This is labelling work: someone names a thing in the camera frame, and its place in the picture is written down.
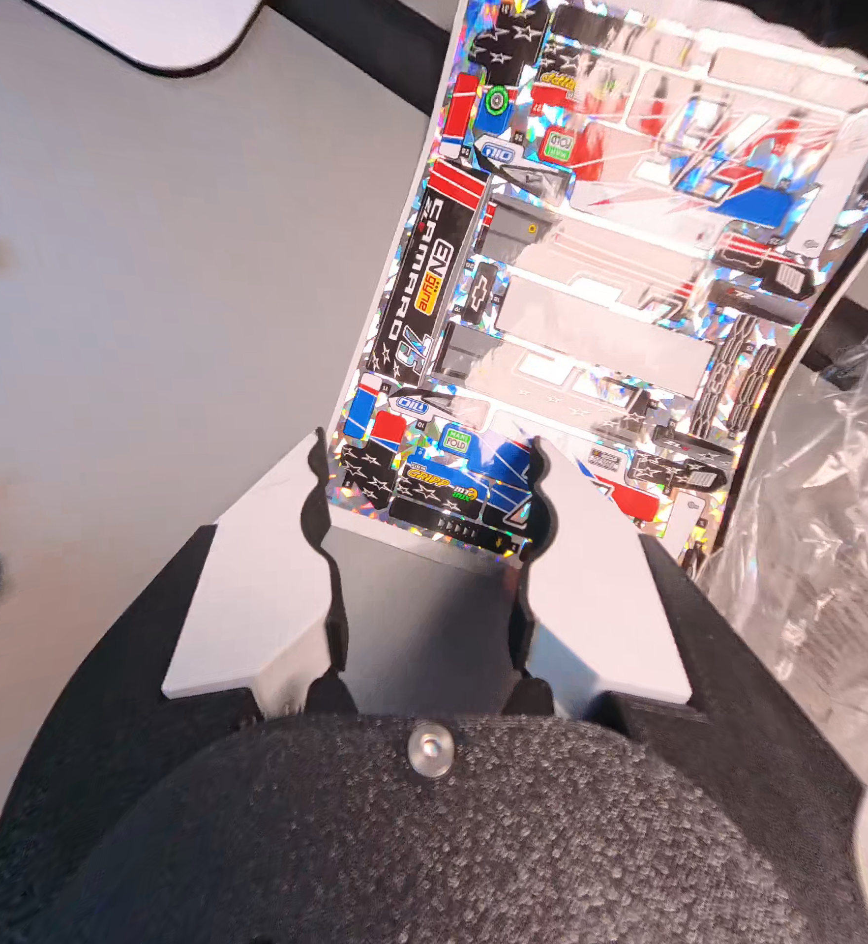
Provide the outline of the holographic sticker sheet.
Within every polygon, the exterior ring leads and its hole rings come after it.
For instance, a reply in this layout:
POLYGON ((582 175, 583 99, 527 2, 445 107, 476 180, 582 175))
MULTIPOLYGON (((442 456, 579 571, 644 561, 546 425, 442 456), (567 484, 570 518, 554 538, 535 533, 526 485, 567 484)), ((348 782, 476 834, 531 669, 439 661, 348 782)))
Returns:
POLYGON ((332 510, 499 561, 535 437, 695 575, 868 258, 868 59, 723 2, 462 2, 332 510))

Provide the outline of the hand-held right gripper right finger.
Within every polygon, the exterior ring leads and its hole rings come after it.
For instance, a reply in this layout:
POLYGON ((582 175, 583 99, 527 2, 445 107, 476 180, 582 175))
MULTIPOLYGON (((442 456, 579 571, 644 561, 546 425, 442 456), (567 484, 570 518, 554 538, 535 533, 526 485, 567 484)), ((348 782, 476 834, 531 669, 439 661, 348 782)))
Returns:
POLYGON ((553 714, 569 720, 610 695, 686 705, 692 687, 640 531, 553 442, 533 440, 527 472, 515 666, 547 683, 553 714))

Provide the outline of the clear plastic bags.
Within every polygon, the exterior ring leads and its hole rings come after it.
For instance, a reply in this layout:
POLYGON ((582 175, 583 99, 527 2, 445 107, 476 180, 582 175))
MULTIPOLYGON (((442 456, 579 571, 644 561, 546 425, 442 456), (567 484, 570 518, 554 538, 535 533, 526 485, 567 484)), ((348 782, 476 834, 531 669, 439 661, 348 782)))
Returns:
POLYGON ((868 338, 782 389, 699 584, 868 784, 868 338))

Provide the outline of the white book stand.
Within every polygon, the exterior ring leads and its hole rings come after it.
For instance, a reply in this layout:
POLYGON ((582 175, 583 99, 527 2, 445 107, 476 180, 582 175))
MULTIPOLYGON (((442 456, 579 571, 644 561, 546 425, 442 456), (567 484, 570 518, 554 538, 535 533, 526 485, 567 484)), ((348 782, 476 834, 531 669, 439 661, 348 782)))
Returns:
POLYGON ((140 71, 192 77, 223 64, 263 1, 31 1, 59 24, 140 71))

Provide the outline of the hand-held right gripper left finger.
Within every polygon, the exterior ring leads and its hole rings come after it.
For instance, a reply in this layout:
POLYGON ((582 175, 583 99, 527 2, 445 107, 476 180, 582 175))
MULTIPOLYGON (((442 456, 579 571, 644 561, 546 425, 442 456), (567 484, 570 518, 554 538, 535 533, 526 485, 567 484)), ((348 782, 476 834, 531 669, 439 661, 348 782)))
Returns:
POLYGON ((331 527, 322 428, 215 523, 162 683, 170 700, 247 689, 265 717, 350 714, 349 626, 331 527))

